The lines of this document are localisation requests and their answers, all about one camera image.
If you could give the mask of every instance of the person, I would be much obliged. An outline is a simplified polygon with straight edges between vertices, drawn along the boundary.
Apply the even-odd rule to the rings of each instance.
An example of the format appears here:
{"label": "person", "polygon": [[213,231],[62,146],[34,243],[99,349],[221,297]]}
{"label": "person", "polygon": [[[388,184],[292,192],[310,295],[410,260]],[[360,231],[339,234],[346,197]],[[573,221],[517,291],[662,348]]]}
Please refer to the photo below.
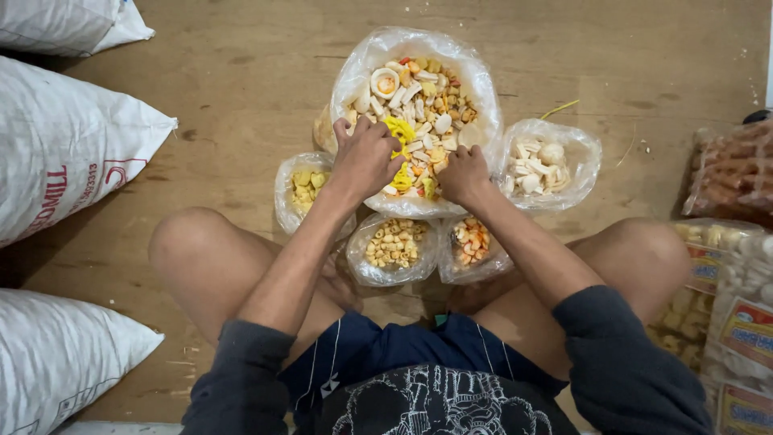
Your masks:
{"label": "person", "polygon": [[442,196],[518,272],[457,291],[432,331],[359,314],[328,253],[404,157],[382,122],[349,127],[334,124],[330,180],[283,248],[205,208],[155,229],[150,263],[216,346],[183,434],[287,433],[288,410],[299,433],[577,433],[553,399],[567,381],[602,433],[710,433],[696,376],[642,326],[690,272],[679,237],[627,219],[563,245],[499,192],[478,146],[449,155]]}

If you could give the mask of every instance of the clear plastic bag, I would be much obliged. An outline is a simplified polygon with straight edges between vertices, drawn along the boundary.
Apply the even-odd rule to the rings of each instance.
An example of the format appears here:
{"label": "clear plastic bag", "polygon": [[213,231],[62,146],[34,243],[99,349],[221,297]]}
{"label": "clear plastic bag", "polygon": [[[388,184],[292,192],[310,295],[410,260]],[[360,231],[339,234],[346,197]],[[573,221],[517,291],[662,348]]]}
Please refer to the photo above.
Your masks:
{"label": "clear plastic bag", "polygon": [[673,227],[690,253],[693,271],[646,330],[653,342],[698,372],[724,259],[742,238],[764,230],[746,222],[717,219],[689,219],[674,222]]}
{"label": "clear plastic bag", "polygon": [[493,235],[489,244],[489,252],[475,263],[465,265],[460,259],[462,247],[456,243],[454,227],[471,214],[444,219],[440,232],[440,249],[438,253],[438,271],[440,281],[444,284],[469,284],[501,275],[515,267],[505,249]]}
{"label": "clear plastic bag", "polygon": [[[404,27],[381,27],[370,33],[349,55],[335,81],[329,105],[330,119],[327,122],[318,119],[315,123],[317,143],[335,154],[338,146],[335,139],[331,139],[332,127],[328,133],[328,125],[347,116],[346,106],[354,101],[358,90],[369,83],[373,71],[390,60],[406,56],[432,56],[444,66],[453,68],[459,80],[469,87],[469,94],[479,113],[478,126],[485,138],[479,145],[489,172],[494,177],[500,177],[504,161],[502,112],[489,67],[475,49],[443,33]],[[396,218],[449,218],[465,213],[463,208],[443,199],[389,198],[381,192],[365,200],[365,204],[381,214]]]}
{"label": "clear plastic bag", "polygon": [[601,168],[601,141],[579,128],[554,124],[541,119],[523,119],[510,126],[502,141],[506,165],[519,141],[543,140],[564,146],[564,156],[571,181],[560,192],[549,195],[520,196],[506,186],[514,184],[515,176],[503,170],[500,180],[510,202],[525,211],[562,211],[579,204],[591,192]]}
{"label": "clear plastic bag", "polygon": [[[274,209],[277,221],[285,233],[295,233],[306,213],[292,203],[292,173],[299,170],[326,171],[333,168],[333,156],[327,152],[302,152],[283,161],[279,165],[277,177],[274,179]],[[336,240],[340,240],[354,231],[357,220],[354,214],[346,220]]]}
{"label": "clear plastic bag", "polygon": [[773,119],[728,136],[695,133],[692,185],[683,214],[740,219],[773,227]]}
{"label": "clear plastic bag", "polygon": [[773,236],[742,238],[723,259],[700,380],[718,433],[762,433],[730,409],[773,415]]}
{"label": "clear plastic bag", "polygon": [[388,287],[412,283],[426,279],[438,264],[438,227],[437,220],[423,221],[427,232],[418,245],[418,260],[411,267],[388,265],[386,268],[371,265],[366,259],[366,249],[376,231],[383,222],[390,219],[383,214],[371,214],[349,239],[346,246],[346,259],[357,282],[364,286]]}

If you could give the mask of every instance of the dark sweatshirt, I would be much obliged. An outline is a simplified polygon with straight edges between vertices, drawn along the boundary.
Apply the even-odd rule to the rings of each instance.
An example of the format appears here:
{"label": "dark sweatshirt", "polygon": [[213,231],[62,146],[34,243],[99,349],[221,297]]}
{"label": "dark sweatshirt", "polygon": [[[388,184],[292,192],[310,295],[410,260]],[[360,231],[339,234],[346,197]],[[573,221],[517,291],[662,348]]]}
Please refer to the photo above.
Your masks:
{"label": "dark sweatshirt", "polygon": [[[604,434],[711,433],[696,376],[646,336],[619,293],[585,289],[553,310],[566,331],[577,410]],[[277,380],[294,338],[231,320],[191,392],[182,434],[287,433]],[[577,433],[528,382],[417,365],[339,388],[298,433]]]}

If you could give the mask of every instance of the snack package label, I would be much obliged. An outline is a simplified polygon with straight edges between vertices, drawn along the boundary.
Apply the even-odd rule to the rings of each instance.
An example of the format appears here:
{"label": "snack package label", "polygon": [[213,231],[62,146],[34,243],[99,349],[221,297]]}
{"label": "snack package label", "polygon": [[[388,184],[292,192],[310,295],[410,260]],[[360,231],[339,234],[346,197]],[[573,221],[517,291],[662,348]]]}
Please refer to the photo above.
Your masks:
{"label": "snack package label", "polygon": [[717,412],[721,435],[773,433],[773,398],[740,385],[723,384]]}
{"label": "snack package label", "polygon": [[720,343],[739,355],[773,368],[773,310],[736,297]]}
{"label": "snack package label", "polygon": [[693,243],[687,244],[687,251],[693,260],[693,273],[686,286],[710,295],[716,294],[722,251]]}

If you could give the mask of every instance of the sack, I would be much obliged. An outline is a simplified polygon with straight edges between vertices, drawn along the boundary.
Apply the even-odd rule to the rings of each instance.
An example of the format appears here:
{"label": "sack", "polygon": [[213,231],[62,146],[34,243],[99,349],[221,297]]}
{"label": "sack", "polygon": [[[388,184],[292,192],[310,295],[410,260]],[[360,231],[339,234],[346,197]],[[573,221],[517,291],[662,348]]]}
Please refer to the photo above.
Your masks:
{"label": "sack", "polygon": [[461,254],[464,251],[463,247],[457,243],[455,227],[471,217],[471,214],[466,214],[443,220],[438,253],[438,271],[440,273],[440,281],[444,284],[461,285],[476,283],[501,275],[515,267],[505,249],[490,233],[487,233],[490,242],[486,243],[487,248],[484,248],[488,252],[483,258],[464,264],[461,258]]}
{"label": "sack", "polygon": [[[370,33],[349,55],[335,81],[329,104],[330,118],[327,122],[320,119],[315,123],[316,142],[335,155],[338,145],[332,137],[332,123],[338,118],[346,118],[346,106],[354,101],[357,91],[369,83],[373,71],[390,60],[405,56],[432,56],[457,72],[460,81],[469,88],[479,113],[478,126],[484,138],[479,145],[489,164],[489,172],[501,174],[504,155],[500,140],[502,112],[489,67],[475,49],[443,33],[404,27],[382,27]],[[365,205],[381,214],[400,218],[449,218],[465,213],[460,206],[443,199],[389,198],[383,192],[366,199]]]}
{"label": "sack", "polygon": [[126,94],[0,57],[0,248],[132,180],[177,119]]}
{"label": "sack", "polygon": [[655,344],[698,373],[720,270],[743,238],[763,235],[764,229],[717,219],[689,219],[675,222],[673,227],[690,253],[693,271],[687,284],[677,290],[646,331]]}
{"label": "sack", "polygon": [[717,433],[773,413],[773,235],[741,239],[723,257],[700,380]]}
{"label": "sack", "polygon": [[438,221],[417,221],[427,226],[427,232],[416,241],[418,257],[410,267],[371,265],[367,259],[368,244],[379,230],[379,226],[391,218],[382,214],[371,214],[349,239],[346,246],[346,260],[357,282],[363,286],[388,287],[413,283],[426,279],[438,263]]}
{"label": "sack", "polygon": [[91,303],[0,289],[0,433],[45,435],[164,340]]}
{"label": "sack", "polygon": [[132,0],[0,2],[0,47],[10,50],[88,57],[154,35]]}
{"label": "sack", "polygon": [[728,136],[702,128],[693,141],[692,185],[682,213],[773,228],[773,119]]}
{"label": "sack", "polygon": [[[303,152],[292,156],[279,165],[277,177],[274,179],[274,208],[277,213],[277,221],[285,233],[289,235],[295,233],[306,216],[306,212],[296,207],[292,201],[293,172],[303,170],[330,172],[332,168],[333,156],[327,152]],[[339,240],[352,234],[356,227],[357,220],[352,214],[335,239]]]}
{"label": "sack", "polygon": [[579,204],[596,184],[596,176],[601,168],[601,141],[579,128],[541,119],[524,119],[510,126],[505,132],[505,161],[510,161],[511,157],[515,158],[517,144],[537,140],[564,146],[564,157],[571,181],[558,192],[523,196],[512,190],[517,175],[513,174],[512,168],[505,169],[504,179],[500,180],[505,195],[516,207],[525,211],[562,211]]}

